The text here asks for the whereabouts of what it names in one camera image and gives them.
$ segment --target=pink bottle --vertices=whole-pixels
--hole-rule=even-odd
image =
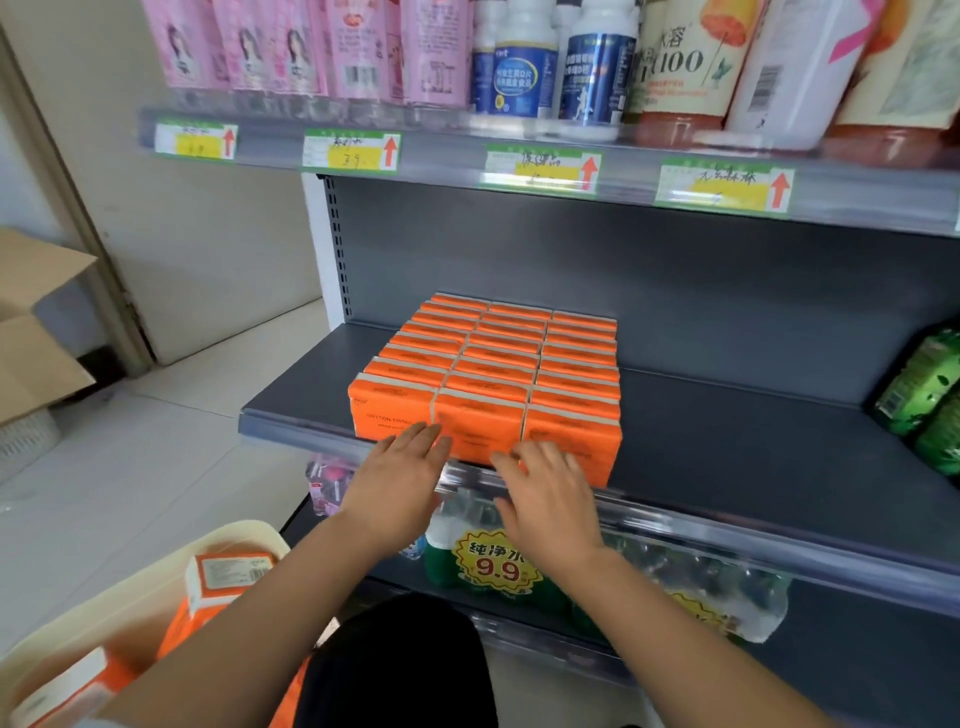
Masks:
[[[171,88],[230,87],[211,0],[143,0],[163,77]]]
[[[399,0],[326,0],[333,95],[403,101]]]
[[[267,91],[273,79],[270,0],[213,0],[235,91]]]
[[[473,7],[469,0],[403,0],[407,104],[467,106]]]
[[[332,68],[324,7],[308,0],[274,0],[274,81],[279,93],[329,93]]]

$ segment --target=white basket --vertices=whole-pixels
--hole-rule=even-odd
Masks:
[[[41,458],[59,441],[60,430],[45,408],[0,427],[0,483]]]

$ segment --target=hand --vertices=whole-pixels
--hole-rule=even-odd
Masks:
[[[439,425],[410,425],[381,440],[356,472],[334,518],[365,528],[379,558],[393,556],[426,531],[440,505],[434,493],[450,454],[450,438],[434,446]]]
[[[527,473],[514,457],[491,456],[513,501],[495,501],[507,538],[538,569],[565,581],[604,549],[593,493],[576,458],[553,443],[522,442],[514,455]]]

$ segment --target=shelf back panel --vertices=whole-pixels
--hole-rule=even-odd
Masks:
[[[610,316],[621,366],[859,405],[960,310],[940,237],[348,177],[327,199],[358,323],[436,291]]]

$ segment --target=floor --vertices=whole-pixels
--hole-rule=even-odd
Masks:
[[[59,412],[63,441],[0,485],[0,655],[218,526],[283,526],[308,455],[243,440],[236,416],[327,332],[317,301]],[[653,728],[637,691],[498,650],[489,660],[505,728]]]

